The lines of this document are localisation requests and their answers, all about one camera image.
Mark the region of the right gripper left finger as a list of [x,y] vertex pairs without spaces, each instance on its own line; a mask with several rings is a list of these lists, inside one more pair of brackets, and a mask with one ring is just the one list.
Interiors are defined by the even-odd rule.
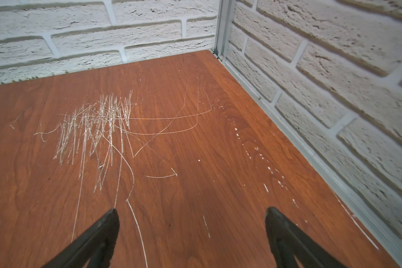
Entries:
[[115,250],[119,227],[117,210],[109,210],[44,267],[108,268]]

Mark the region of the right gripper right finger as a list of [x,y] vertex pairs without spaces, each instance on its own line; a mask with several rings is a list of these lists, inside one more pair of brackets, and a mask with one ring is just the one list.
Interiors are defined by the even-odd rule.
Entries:
[[344,268],[277,208],[266,210],[265,229],[278,268]]

